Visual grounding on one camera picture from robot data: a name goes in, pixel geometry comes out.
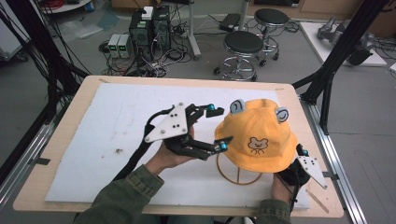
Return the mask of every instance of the blue gripper tip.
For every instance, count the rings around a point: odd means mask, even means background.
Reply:
[[[214,105],[210,104],[210,105],[207,106],[207,109],[208,110],[215,110],[216,108],[215,108]]]
[[[227,144],[225,144],[225,143],[220,143],[220,149],[221,149],[221,150],[227,149]]]

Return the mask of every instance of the wooden table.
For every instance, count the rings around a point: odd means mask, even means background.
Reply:
[[[234,88],[246,90],[274,91],[279,103],[286,106],[294,116],[290,116],[288,123],[297,135],[304,148],[309,148],[311,157],[318,158],[322,171],[327,171],[324,160],[318,149],[314,135],[309,127],[300,101],[294,88],[290,84],[255,83],[213,81],[195,79],[146,78],[146,77],[86,77],[78,90],[73,102],[68,107],[60,124],[56,128],[41,158],[50,160],[48,165],[37,164],[24,183],[14,209],[18,211],[62,211],[82,212],[90,207],[90,203],[49,203],[45,202],[46,194],[54,179],[60,160],[73,139],[73,136],[88,109],[97,88],[101,83],[123,83],[137,85],[159,86],[188,86],[206,88]],[[310,201],[307,210],[294,210],[295,217],[341,217],[344,210],[339,201],[330,178],[326,178],[327,189],[323,189],[312,178],[305,185]],[[144,209],[147,214],[179,214],[179,215],[207,215],[207,216],[255,216],[257,209],[246,207],[208,207],[208,206],[173,206],[148,205]]]

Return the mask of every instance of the human hand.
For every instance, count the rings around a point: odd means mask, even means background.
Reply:
[[[271,195],[273,199],[290,204],[294,188],[294,186],[290,186],[286,182],[282,182],[277,174],[274,174],[274,181],[271,187]]]
[[[194,128],[191,126],[190,135],[194,137]],[[193,157],[179,156],[167,149],[163,142],[155,155],[145,164],[146,168],[153,174],[159,175],[166,168],[174,168],[186,161],[194,160]]]

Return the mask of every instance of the yellow bucket hat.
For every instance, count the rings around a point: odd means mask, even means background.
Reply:
[[[233,136],[224,154],[236,166],[260,173],[276,173],[292,163],[297,138],[286,120],[289,112],[272,100],[236,100],[215,130],[216,139]]]

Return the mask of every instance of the green jacket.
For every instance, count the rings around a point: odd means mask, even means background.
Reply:
[[[81,213],[75,223],[135,223],[144,206],[163,183],[162,179],[152,175],[142,165],[125,179],[113,181],[104,187],[92,206]],[[276,200],[262,201],[256,223],[290,223],[289,206]]]

